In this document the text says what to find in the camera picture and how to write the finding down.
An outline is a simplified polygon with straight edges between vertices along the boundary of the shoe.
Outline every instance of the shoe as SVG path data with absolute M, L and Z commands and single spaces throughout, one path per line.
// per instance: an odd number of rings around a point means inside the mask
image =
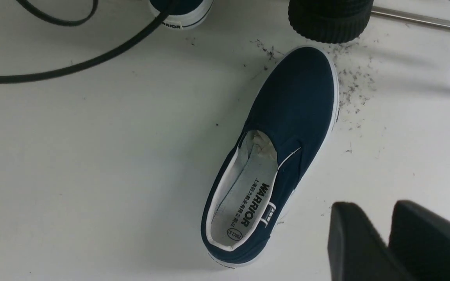
M 209 14 L 214 0 L 181 0 L 178 7 L 162 23 L 174 30 L 189 30 L 200 25 Z M 148 6 L 154 16 L 166 9 L 171 0 L 150 0 Z
M 324 51 L 303 46 L 277 63 L 207 198 L 201 236 L 217 263 L 241 267 L 264 249 L 338 118 L 338 100 Z

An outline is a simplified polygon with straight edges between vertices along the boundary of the white trim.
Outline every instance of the white trim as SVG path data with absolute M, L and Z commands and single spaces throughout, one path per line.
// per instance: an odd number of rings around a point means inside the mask
M 279 169 L 280 169 L 280 167 L 282 166 L 282 164 L 284 164 L 284 162 L 286 162 L 286 160 L 288 160 L 289 157 L 293 156 L 293 154 L 295 154 L 295 153 L 296 153 L 297 151 L 299 151 L 300 149 L 301 149 L 301 148 L 298 148 L 298 149 L 296 149 L 295 151 L 291 152 L 291 154 L 288 155 L 288 156 L 286 157 L 286 159 L 284 159 L 284 161 L 282 161 L 282 163 L 279 165 L 279 167 L 277 168 L 277 171 L 279 171 Z
M 213 240 L 213 237 L 211 236 L 211 223 L 213 222 L 214 217 L 214 210 L 216 210 L 216 206 L 218 205 L 218 202 L 215 200 L 216 192 L 222 188 L 223 186 L 223 178 L 230 173 L 232 170 L 233 164 L 236 162 L 237 157 L 239 156 L 239 147 L 236 149 L 236 153 L 232 156 L 232 159 L 230 159 L 228 167 L 223 172 L 223 175 L 220 178 L 220 182 L 218 183 L 218 186 L 216 187 L 216 190 L 214 191 L 213 198 L 211 199 L 211 204 L 209 205 L 209 209 L 207 210 L 207 216 L 206 216 L 206 238 L 207 241 L 215 246 L 218 247 L 224 251 L 233 251 L 234 249 L 230 246 L 224 246 L 216 241 Z
M 208 253 L 208 254 L 216 263 L 218 263 L 222 267 L 228 267 L 229 269 L 236 269 L 238 267 L 246 267 L 246 266 L 254 263 L 255 261 L 257 261 L 259 259 L 259 257 L 261 256 L 262 253 L 263 253 L 263 251 L 261 253 L 259 253 L 258 256 L 255 256 L 255 258 L 253 258 L 252 260 L 250 260 L 246 263 L 226 263 L 225 261 L 218 260 L 212 254 L 210 254 L 210 253 Z
M 197 27 L 200 25 L 209 14 L 209 11 L 211 9 L 211 6 L 213 5 L 214 0 L 203 0 L 202 3 L 195 8 L 193 11 L 189 12 L 188 14 L 178 14 L 173 15 L 170 14 L 166 20 L 164 20 L 164 23 L 169 25 L 176 25 L 180 28 L 171 28 L 167 25 L 164 25 L 172 30 L 190 30 L 194 27 Z M 159 11 L 150 3 L 150 0 L 148 2 L 148 7 L 150 8 L 150 11 L 154 16 L 159 15 Z
M 272 207 L 273 207 L 273 210 L 277 210 L 277 207 L 275 206 L 275 204 L 274 204 L 274 203 L 272 203 L 272 202 L 268 202 L 268 205 L 272 206 Z

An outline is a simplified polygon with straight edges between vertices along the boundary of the canvas shoe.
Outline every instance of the canvas shoe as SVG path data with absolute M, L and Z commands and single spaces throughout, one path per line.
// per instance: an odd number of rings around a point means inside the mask
M 330 58 L 303 46 L 277 63 L 223 163 L 201 221 L 209 255 L 225 267 L 251 263 L 318 155 L 338 116 Z
M 150 0 L 148 6 L 154 16 L 166 9 L 171 0 Z M 209 14 L 214 0 L 181 0 L 178 7 L 162 23 L 174 30 L 188 30 L 200 25 Z

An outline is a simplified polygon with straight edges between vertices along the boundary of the white insole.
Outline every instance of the white insole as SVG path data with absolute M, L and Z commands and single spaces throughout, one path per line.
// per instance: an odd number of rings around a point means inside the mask
M 224 246 L 233 246 L 253 231 L 270 199 L 277 160 L 258 151 L 254 144 L 248 162 L 211 222 L 213 240 Z

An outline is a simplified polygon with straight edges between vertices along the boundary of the black cord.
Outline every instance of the black cord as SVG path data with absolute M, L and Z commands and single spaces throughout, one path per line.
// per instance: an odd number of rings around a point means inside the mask
M 80 20 L 80 21 L 63 21 L 59 20 L 58 18 L 54 18 L 52 16 L 49 16 L 41 11 L 39 11 L 36 7 L 31 5 L 27 0 L 17 0 L 27 11 L 31 12 L 38 18 L 41 18 L 44 21 L 47 21 L 48 23 L 53 24 L 59 24 L 64 25 L 66 23 L 66 26 L 74 26 L 74 25 L 80 25 L 81 21 L 84 23 L 84 21 L 87 21 L 91 16 L 95 13 L 96 7 L 98 6 L 98 0 L 93 0 L 93 8 L 91 9 L 91 13 L 88 17 Z M 128 41 L 124 42 L 120 46 L 108 51 L 107 53 L 104 53 L 102 55 L 99 55 L 98 57 L 94 57 L 93 59 L 86 60 L 85 62 L 80 62 L 79 64 L 74 64 L 73 66 L 67 66 L 66 68 L 61 69 L 55 69 L 53 71 L 45 71 L 41 73 L 32 73 L 32 74 L 23 74 L 23 75 L 1 75 L 0 76 L 0 84 L 15 84 L 15 83 L 25 83 L 25 82 L 35 82 L 35 81 L 41 81 L 41 80 L 47 80 L 51 78 L 57 78 L 65 75 L 69 75 L 72 73 L 76 73 L 79 71 L 83 71 L 85 69 L 92 68 L 93 66 L 97 66 L 101 64 L 102 62 L 106 62 L 109 59 L 112 59 L 114 57 L 117 57 L 118 55 L 121 55 L 122 53 L 126 52 L 136 44 L 138 44 L 140 41 L 145 39 L 148 35 L 150 35 L 156 28 L 158 28 L 161 23 L 168 17 L 168 15 L 175 9 L 175 7 L 178 5 L 180 0 L 171 0 L 168 7 L 162 11 L 152 22 L 150 22 L 142 31 L 140 31 L 138 34 L 133 36 Z
M 54 25 L 61 25 L 63 27 L 77 27 L 78 25 L 82 25 L 83 23 L 87 22 L 96 12 L 96 8 L 98 8 L 98 0 L 93 0 L 93 7 L 91 7 L 91 12 L 86 18 L 83 18 L 79 21 L 64 21 L 59 18 L 55 18 L 53 16 L 50 16 L 49 14 L 45 14 L 40 9 L 36 8 L 34 5 L 29 3 L 27 0 L 16 0 L 24 9 L 29 11 L 34 16 L 37 16 L 43 21 L 46 21 L 48 23 L 52 23 Z

